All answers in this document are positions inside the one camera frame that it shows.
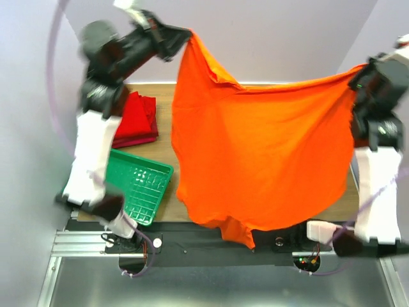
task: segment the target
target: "dark red cloth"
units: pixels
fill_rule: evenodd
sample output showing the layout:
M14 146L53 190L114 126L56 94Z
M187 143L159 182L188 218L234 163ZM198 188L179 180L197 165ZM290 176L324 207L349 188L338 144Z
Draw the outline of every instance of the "dark red cloth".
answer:
M156 98L145 97L133 92L129 95L120 126L118 127L113 148L134 146L156 140Z

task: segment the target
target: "gray wall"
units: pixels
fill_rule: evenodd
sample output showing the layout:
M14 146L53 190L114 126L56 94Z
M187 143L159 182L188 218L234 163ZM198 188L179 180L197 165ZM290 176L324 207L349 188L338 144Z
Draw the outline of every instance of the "gray wall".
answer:
M339 71L349 69L351 66L362 63L368 55L378 52L388 52L392 49L397 36L409 33L409 1L379 0L370 18L365 23L359 36L347 53ZM409 98L402 100L397 111L400 119L409 127ZM403 157L402 168L409 167L409 134L406 133L406 153ZM409 178L398 183L398 222L404 240L409 241ZM405 286L406 295L409 297L409 257L395 259L399 277Z
M3 1L0 10L0 304L36 306L54 234L68 212L53 205L71 158L52 131L45 51L55 0ZM75 136L82 64L68 22L56 65L59 116Z
M112 0L72 1L66 16L79 34L107 19L121 34L128 17ZM162 21L193 29L210 52L242 82L286 82L336 72L376 0L145 0ZM153 59L129 82L175 81L173 63Z

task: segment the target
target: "orange cloth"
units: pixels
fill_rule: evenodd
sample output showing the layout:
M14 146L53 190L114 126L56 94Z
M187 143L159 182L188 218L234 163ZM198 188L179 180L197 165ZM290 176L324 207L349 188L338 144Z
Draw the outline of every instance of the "orange cloth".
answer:
M346 189L355 93L349 72L293 84L242 86L197 35L172 108L177 197L191 220L254 247L251 230L301 223Z

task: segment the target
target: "green basket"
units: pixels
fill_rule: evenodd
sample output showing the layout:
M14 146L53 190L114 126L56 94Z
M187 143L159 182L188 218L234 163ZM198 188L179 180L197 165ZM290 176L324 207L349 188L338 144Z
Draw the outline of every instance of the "green basket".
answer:
M122 190L125 212L143 226L152 224L173 167L111 149L106 181Z

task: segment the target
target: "wooden surface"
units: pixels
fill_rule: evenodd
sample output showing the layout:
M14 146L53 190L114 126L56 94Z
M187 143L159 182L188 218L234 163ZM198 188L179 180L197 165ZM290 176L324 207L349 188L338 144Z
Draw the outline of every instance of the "wooden surface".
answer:
M186 208L176 198L176 188L179 181L179 164L171 146L171 104L174 85L133 85L132 91L138 91L144 96L157 98L157 123L159 138L154 143L124 148L125 152L138 155L154 161L170 164L174 167L174 175L160 204L157 221L189 221ZM316 218L327 221L345 221L358 209L358 192L351 172L348 174L348 188L344 196Z

